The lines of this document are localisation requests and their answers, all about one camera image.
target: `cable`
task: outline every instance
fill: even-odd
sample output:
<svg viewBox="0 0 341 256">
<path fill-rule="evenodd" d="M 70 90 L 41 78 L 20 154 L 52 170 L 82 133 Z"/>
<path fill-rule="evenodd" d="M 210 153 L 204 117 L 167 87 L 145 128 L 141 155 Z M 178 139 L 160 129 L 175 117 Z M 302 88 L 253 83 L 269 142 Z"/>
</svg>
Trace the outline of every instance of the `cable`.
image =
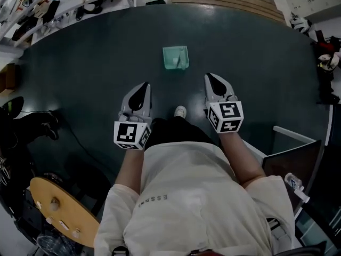
<svg viewBox="0 0 341 256">
<path fill-rule="evenodd" d="M 31 113 L 51 113 L 51 111 L 21 111 L 22 113 L 26 113 L 26 114 L 31 114 Z M 106 168 L 109 168 L 107 165 L 105 165 L 103 162 L 99 161 L 96 157 L 94 157 L 93 155 L 91 155 L 88 150 L 80 143 L 79 139 L 77 138 L 76 134 L 73 132 L 71 125 L 68 123 L 68 121 L 62 116 L 63 120 L 65 121 L 66 125 L 68 126 L 68 129 L 70 130 L 71 134 L 75 137 L 77 143 L 79 144 L 79 146 L 84 150 L 84 152 L 91 157 L 93 160 L 95 160 L 97 163 L 101 164 L 102 166 L 105 166 Z"/>
</svg>

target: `small green object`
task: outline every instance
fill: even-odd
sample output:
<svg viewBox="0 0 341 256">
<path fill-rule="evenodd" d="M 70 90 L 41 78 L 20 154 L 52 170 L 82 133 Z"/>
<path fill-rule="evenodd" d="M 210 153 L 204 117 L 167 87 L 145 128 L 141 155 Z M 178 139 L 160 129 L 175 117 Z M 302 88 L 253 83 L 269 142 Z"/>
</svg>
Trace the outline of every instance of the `small green object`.
<svg viewBox="0 0 341 256">
<path fill-rule="evenodd" d="M 12 102 L 9 101 L 9 113 L 12 112 Z"/>
<path fill-rule="evenodd" d="M 187 46 L 163 47 L 164 63 L 166 69 L 185 70 L 189 65 Z"/>
</svg>

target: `white sneaker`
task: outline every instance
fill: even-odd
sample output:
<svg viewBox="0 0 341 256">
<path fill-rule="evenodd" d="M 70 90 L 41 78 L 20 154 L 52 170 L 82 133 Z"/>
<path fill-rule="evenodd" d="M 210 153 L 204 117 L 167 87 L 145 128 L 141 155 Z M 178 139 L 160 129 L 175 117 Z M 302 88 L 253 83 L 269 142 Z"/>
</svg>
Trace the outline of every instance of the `white sneaker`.
<svg viewBox="0 0 341 256">
<path fill-rule="evenodd" d="M 182 117 L 186 118 L 187 115 L 187 110 L 184 106 L 179 105 L 176 107 L 175 112 L 174 112 L 174 117 Z"/>
</svg>

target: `bottle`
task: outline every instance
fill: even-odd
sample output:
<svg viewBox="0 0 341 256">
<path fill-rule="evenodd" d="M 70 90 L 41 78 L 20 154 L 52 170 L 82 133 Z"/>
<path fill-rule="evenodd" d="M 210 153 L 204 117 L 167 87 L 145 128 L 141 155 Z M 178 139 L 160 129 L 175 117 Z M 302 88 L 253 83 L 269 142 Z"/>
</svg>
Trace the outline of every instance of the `bottle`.
<svg viewBox="0 0 341 256">
<path fill-rule="evenodd" d="M 303 185 L 302 181 L 294 176 L 292 173 L 287 173 L 286 176 L 284 177 L 284 181 L 289 184 L 294 189 L 294 193 L 304 202 L 308 203 L 310 200 L 309 196 L 306 196 L 305 193 L 303 192 Z"/>
<path fill-rule="evenodd" d="M 292 173 L 287 173 L 287 175 L 284 177 L 284 181 L 289 184 L 294 190 L 303 190 L 304 187 L 302 186 L 302 181 L 294 176 Z"/>
</svg>

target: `white t-shirt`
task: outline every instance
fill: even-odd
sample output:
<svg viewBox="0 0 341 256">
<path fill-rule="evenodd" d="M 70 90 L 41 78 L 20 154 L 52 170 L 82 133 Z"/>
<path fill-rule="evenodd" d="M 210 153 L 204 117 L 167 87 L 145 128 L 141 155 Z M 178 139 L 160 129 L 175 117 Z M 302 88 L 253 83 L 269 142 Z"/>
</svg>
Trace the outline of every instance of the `white t-shirt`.
<svg viewBox="0 0 341 256">
<path fill-rule="evenodd" d="M 281 177 L 260 178 L 244 189 L 215 145 L 155 145 L 145 152 L 140 196 L 123 185 L 110 189 L 95 255 L 111 256 L 121 245 L 139 256 L 185 256 L 206 249 L 272 255 L 266 218 L 278 219 L 294 238 L 294 214 Z"/>
</svg>

